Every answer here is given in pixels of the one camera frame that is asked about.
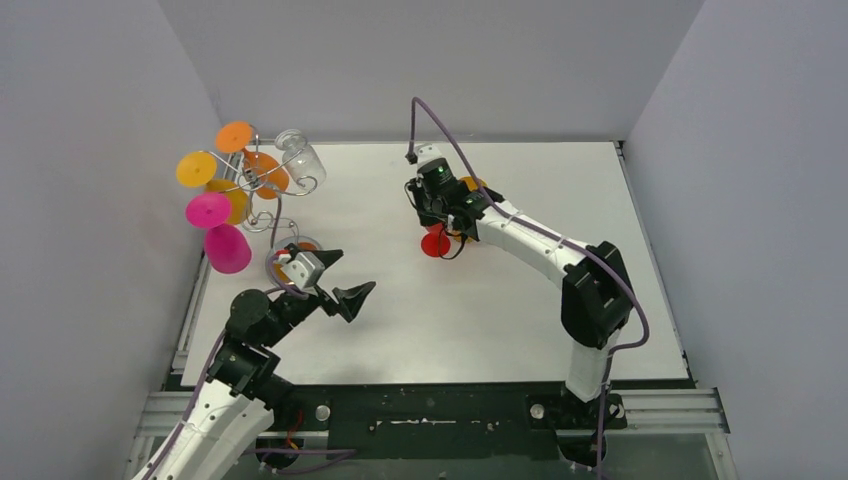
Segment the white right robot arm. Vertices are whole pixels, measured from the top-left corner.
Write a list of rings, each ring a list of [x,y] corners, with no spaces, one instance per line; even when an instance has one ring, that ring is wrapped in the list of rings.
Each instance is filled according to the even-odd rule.
[[[421,225],[442,227],[440,244],[455,235],[498,247],[559,288],[560,321],[572,341],[563,413],[576,428],[592,426],[604,411],[599,395],[609,352],[634,307],[620,251],[609,242],[588,245],[549,231],[498,192],[470,188],[444,158],[420,165],[405,190]]]

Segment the clear wine glass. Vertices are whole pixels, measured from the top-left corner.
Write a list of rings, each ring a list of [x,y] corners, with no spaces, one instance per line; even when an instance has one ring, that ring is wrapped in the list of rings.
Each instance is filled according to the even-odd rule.
[[[313,145],[297,129],[281,132],[274,141],[282,153],[281,166],[297,188],[297,194],[315,191],[327,178],[327,171]]]

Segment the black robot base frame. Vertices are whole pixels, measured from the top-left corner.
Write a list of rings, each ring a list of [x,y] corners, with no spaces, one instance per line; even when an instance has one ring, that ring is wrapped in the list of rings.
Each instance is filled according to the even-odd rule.
[[[281,473],[298,460],[564,458],[593,467],[600,432],[627,427],[618,394],[583,402],[561,382],[297,386],[247,450]]]

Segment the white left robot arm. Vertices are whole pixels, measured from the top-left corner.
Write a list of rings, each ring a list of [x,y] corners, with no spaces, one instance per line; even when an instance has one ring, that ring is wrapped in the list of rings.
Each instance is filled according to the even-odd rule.
[[[343,254],[289,244],[283,255],[289,283],[233,298],[185,410],[136,478],[221,479],[260,433],[294,423],[295,387],[276,374],[280,358],[271,349],[317,310],[346,322],[357,317],[376,282],[331,291],[319,285]]]

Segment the red wine glass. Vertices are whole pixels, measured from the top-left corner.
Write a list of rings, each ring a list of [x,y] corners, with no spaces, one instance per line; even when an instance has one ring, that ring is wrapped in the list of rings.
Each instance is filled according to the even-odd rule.
[[[442,224],[426,227],[426,234],[420,241],[422,252],[434,258],[445,257],[451,250],[450,236],[444,231]]]

